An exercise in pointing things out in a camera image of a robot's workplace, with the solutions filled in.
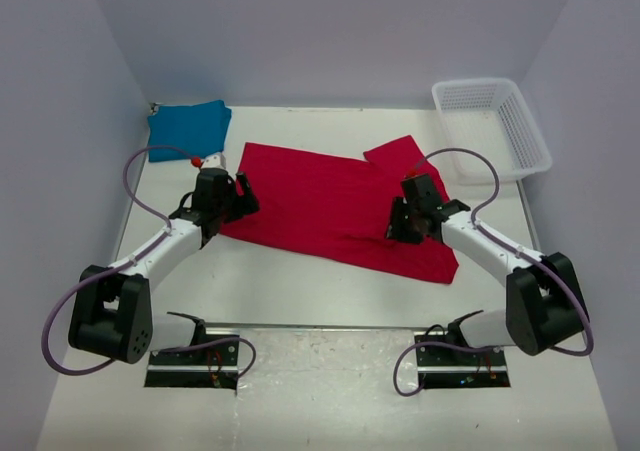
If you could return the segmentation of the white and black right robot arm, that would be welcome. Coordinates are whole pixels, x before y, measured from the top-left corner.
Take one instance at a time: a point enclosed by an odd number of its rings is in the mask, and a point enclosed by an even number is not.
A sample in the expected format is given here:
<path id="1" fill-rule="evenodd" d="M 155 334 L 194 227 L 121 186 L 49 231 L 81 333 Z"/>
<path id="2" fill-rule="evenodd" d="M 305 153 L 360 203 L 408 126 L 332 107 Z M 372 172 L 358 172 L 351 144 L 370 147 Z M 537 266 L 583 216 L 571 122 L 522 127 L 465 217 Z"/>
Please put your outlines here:
<path id="1" fill-rule="evenodd" d="M 478 310 L 452 321 L 438 344 L 456 363 L 481 350 L 516 347 L 529 356 L 558 349 L 586 333 L 589 319 L 572 262 L 544 255 L 484 225 L 463 202 L 447 201 L 426 175 L 406 178 L 392 201 L 386 236 L 407 244 L 438 242 L 463 253 L 505 290 L 505 306 Z"/>

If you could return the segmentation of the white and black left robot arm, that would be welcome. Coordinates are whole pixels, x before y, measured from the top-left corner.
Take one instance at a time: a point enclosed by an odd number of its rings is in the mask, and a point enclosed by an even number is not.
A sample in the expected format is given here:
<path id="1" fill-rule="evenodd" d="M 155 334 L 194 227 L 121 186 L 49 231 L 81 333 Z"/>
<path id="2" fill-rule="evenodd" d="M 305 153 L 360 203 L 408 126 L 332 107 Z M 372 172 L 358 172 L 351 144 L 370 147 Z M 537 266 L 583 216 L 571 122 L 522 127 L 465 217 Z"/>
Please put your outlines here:
<path id="1" fill-rule="evenodd" d="M 69 345 L 110 361 L 138 362 L 147 352 L 201 361 L 210 346 L 204 321 L 188 314 L 156 315 L 152 292 L 176 267 L 204 248 L 223 225 L 260 209 L 248 177 L 203 168 L 168 225 L 132 255 L 83 271 L 69 325 Z"/>

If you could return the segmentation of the red t shirt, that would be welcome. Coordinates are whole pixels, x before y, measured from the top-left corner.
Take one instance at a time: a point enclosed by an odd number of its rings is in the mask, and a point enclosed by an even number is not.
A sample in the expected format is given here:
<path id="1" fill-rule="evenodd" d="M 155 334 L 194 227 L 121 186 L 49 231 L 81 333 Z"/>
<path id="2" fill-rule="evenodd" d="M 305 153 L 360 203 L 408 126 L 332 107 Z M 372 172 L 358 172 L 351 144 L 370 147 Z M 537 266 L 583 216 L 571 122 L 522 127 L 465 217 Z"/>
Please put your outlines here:
<path id="1" fill-rule="evenodd" d="M 248 143 L 239 169 L 259 201 L 257 213 L 226 224 L 222 235 L 449 285 L 458 270 L 454 252 L 427 239 L 418 245 L 386 237 L 401 181 L 418 166 L 440 193 L 438 170 L 421 160 L 404 136 L 364 152 L 362 159 Z"/>

